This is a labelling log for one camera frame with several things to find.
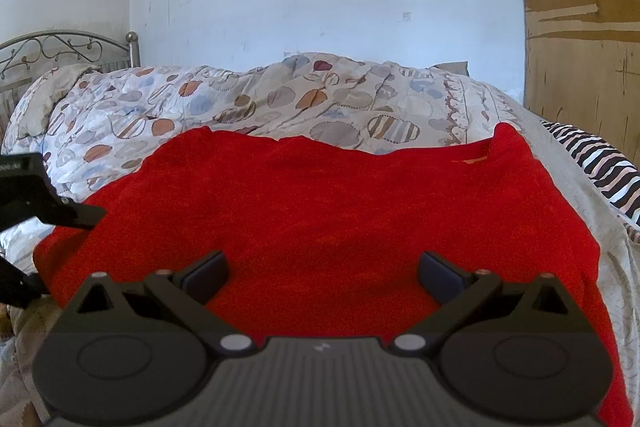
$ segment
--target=patterned comforter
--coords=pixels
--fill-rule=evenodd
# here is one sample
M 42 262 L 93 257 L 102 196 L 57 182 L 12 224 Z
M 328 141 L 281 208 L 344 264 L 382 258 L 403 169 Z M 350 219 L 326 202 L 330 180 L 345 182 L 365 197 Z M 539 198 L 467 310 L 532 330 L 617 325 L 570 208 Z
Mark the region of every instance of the patterned comforter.
M 42 152 L 58 193 L 76 201 L 135 171 L 177 134 L 203 125 L 275 139 L 303 135 L 373 154 L 464 144 L 492 136 L 499 122 L 513 125 L 602 248 L 598 285 L 614 324 L 628 395 L 638 410 L 640 247 L 628 240 L 612 208 L 540 119 L 494 87 L 438 68 L 326 54 L 296 55 L 246 73 L 206 66 L 94 72 L 78 78 L 55 105 L 46 132 L 20 138 L 20 119 L 44 85 L 46 78 L 20 100 L 2 153 Z M 32 220 L 0 234 L 0 245 L 11 263 L 33 271 L 33 248 L 51 230 Z M 59 310 L 47 299 L 34 308 L 35 314 L 11 309 L 10 315 L 25 388 L 44 419 L 28 365 Z

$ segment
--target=pillow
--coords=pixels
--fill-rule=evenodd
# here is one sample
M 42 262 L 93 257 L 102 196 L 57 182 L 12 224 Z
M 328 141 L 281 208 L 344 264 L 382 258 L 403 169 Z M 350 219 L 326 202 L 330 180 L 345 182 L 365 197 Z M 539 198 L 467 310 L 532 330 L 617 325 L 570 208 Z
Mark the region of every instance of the pillow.
M 45 134 L 55 105 L 65 98 L 78 78 L 89 71 L 95 71 L 95 68 L 88 64 L 73 64 L 41 76 L 24 95 L 27 107 L 18 122 L 17 139 Z
M 434 66 L 434 68 L 438 68 L 439 70 L 443 71 L 449 71 L 449 73 L 453 74 L 462 74 L 464 76 L 469 76 L 468 65 L 468 62 L 444 62 L 443 64 Z
M 548 131 L 620 213 L 640 225 L 640 172 L 622 152 L 599 136 L 572 125 L 546 122 Z

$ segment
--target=wooden panel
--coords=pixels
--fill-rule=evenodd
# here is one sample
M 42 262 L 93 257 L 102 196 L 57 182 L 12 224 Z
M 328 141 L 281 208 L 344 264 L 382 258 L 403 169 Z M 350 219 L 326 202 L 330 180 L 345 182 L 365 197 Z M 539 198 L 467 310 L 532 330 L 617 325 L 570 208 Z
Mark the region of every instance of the wooden panel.
M 525 105 L 640 165 L 640 0 L 525 0 Z

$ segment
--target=metal headboard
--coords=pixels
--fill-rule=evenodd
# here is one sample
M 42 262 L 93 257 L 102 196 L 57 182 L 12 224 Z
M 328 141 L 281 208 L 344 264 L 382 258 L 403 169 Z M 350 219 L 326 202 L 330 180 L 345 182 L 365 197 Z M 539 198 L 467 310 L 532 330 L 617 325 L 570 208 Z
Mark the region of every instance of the metal headboard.
M 106 67 L 115 67 L 110 68 L 109 71 L 103 71 L 104 73 L 127 67 L 138 68 L 140 66 L 138 35 L 135 32 L 129 32 L 125 40 L 127 41 L 126 46 L 103 35 L 77 30 L 48 30 L 21 35 L 0 44 L 0 80 L 4 80 L 5 74 L 14 68 L 23 66 L 27 71 L 30 71 L 31 65 L 43 58 L 57 62 L 62 55 L 75 55 L 78 60 L 84 59 L 91 64 L 98 64 L 102 59 L 105 44 L 126 52 L 129 58 L 121 62 L 105 64 Z M 47 52 L 47 41 L 56 45 L 54 51 Z M 24 47 L 30 42 L 36 44 L 36 52 L 31 56 L 22 54 Z M 11 49 L 10 56 L 2 59 L 2 51 L 9 48 Z

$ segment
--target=folded red fabric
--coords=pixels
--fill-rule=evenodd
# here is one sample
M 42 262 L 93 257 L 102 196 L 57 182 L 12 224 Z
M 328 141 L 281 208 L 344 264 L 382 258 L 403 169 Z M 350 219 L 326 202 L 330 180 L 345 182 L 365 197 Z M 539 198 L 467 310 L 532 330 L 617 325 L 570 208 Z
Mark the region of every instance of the folded red fabric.
M 34 253 L 61 306 L 94 271 L 142 280 L 220 249 L 231 275 L 207 307 L 258 342 L 391 340 L 436 309 L 417 280 L 425 250 L 513 282 L 556 273 L 614 362 L 600 416 L 631 425 L 600 248 L 508 124 L 474 144 L 381 156 L 199 128 L 87 203 L 108 210 L 92 232 L 57 228 Z

